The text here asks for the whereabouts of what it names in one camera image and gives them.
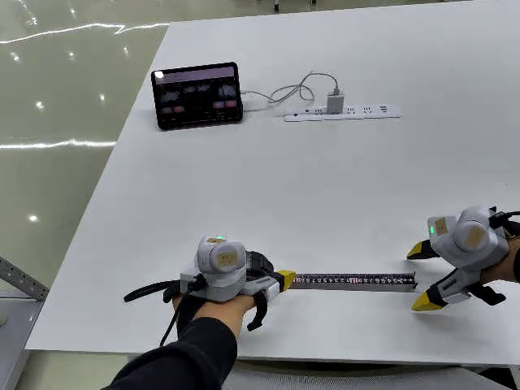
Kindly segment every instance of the white cable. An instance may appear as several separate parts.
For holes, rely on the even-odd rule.
[[[340,86],[338,85],[338,80],[333,75],[329,75],[328,73],[320,73],[320,72],[311,71],[307,74],[307,76],[305,76],[303,79],[301,79],[301,81],[298,84],[285,85],[284,87],[280,87],[277,90],[275,90],[271,95],[266,95],[264,93],[257,92],[257,91],[240,91],[240,94],[246,95],[247,93],[254,93],[255,95],[260,95],[260,96],[264,97],[265,99],[267,99],[267,102],[269,104],[278,104],[278,103],[285,102],[292,95],[294,95],[296,92],[298,92],[301,100],[306,101],[306,102],[313,102],[314,101],[314,92],[312,91],[312,89],[310,87],[308,87],[307,85],[304,84],[306,82],[306,80],[311,76],[326,76],[326,77],[332,78],[334,80],[334,82],[336,83],[336,87],[334,87],[334,91],[335,92],[340,91]],[[283,95],[279,98],[275,98],[275,95],[277,93],[279,93],[280,91],[283,91],[285,89],[291,89],[291,90],[289,92],[287,92],[285,95]],[[303,96],[302,92],[304,90],[310,94],[310,97]]]

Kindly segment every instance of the power adapter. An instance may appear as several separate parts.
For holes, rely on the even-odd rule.
[[[341,114],[343,112],[343,102],[345,94],[338,88],[327,95],[327,114]]]

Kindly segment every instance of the white table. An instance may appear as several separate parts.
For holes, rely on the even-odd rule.
[[[421,282],[417,293],[290,291],[243,334],[242,358],[520,364],[520,287],[498,284],[508,300],[493,308],[414,313],[450,268],[404,260],[431,215],[520,206],[519,12],[492,0],[172,24],[150,70],[234,60],[241,87],[265,92],[330,72],[346,102],[404,116],[285,123],[260,111],[159,132],[146,75],[28,347],[156,346],[171,309],[123,295],[178,277],[200,237],[218,233],[281,268],[417,271]],[[312,83],[320,97],[332,87]]]

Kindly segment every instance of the metal frame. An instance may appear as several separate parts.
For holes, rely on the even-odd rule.
[[[49,289],[2,257],[0,280],[17,288],[0,290],[0,314],[7,316],[0,326],[0,390],[14,390],[29,356],[25,344]]]

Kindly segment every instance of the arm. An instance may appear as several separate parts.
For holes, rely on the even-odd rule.
[[[493,280],[520,282],[520,237],[509,240],[509,252],[504,260],[483,270],[480,280],[483,284]]]
[[[244,296],[205,303],[177,342],[129,362],[106,389],[221,388],[236,360],[242,319],[253,306],[253,298]]]

